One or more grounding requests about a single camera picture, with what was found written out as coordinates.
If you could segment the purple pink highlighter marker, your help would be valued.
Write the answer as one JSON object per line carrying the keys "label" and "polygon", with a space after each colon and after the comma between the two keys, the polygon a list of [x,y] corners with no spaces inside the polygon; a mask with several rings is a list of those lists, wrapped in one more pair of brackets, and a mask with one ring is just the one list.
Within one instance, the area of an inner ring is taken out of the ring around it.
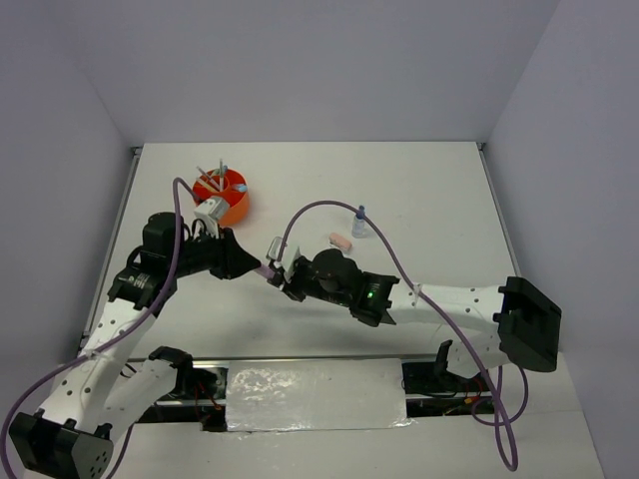
{"label": "purple pink highlighter marker", "polygon": [[264,264],[261,264],[258,268],[256,268],[255,273],[259,274],[266,280],[271,280],[275,276],[275,272]]}

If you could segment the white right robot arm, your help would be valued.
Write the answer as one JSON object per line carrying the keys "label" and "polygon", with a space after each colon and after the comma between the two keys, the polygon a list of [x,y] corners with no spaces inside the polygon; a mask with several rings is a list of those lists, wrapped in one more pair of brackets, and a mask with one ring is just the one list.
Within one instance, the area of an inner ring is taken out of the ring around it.
{"label": "white right robot arm", "polygon": [[461,287],[406,282],[372,234],[348,252],[326,246],[287,257],[294,271],[280,287],[253,272],[225,284],[215,302],[221,355],[432,356],[445,390],[480,367],[557,368],[561,310],[522,277]]}

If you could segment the small glue bottle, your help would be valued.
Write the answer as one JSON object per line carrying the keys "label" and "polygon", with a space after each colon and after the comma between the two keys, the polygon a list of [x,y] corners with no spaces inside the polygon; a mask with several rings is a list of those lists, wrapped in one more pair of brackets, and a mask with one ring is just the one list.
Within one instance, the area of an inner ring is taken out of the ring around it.
{"label": "small glue bottle", "polygon": [[352,220],[351,235],[356,239],[363,238],[365,235],[365,226],[365,206],[360,205],[357,208]]}

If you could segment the pink eraser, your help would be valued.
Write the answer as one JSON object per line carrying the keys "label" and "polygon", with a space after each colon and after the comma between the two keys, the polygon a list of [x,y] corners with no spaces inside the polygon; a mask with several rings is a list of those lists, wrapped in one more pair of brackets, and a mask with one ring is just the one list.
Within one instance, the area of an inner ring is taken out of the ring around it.
{"label": "pink eraser", "polygon": [[346,253],[349,253],[352,248],[351,241],[337,233],[330,233],[328,235],[328,243]]}

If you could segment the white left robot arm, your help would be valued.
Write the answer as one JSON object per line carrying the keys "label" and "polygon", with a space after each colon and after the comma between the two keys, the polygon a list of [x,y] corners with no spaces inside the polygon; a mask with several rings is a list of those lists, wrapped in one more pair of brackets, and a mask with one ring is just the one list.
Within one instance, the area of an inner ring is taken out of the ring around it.
{"label": "white left robot arm", "polygon": [[58,387],[31,414],[12,407],[2,442],[14,446],[25,469],[50,478],[101,478],[116,441],[156,400],[193,391],[193,357],[174,347],[157,347],[128,379],[121,373],[180,278],[207,271],[233,279],[260,264],[232,229],[203,217],[194,224],[197,232],[174,213],[148,219],[84,348],[55,370],[62,378]]}

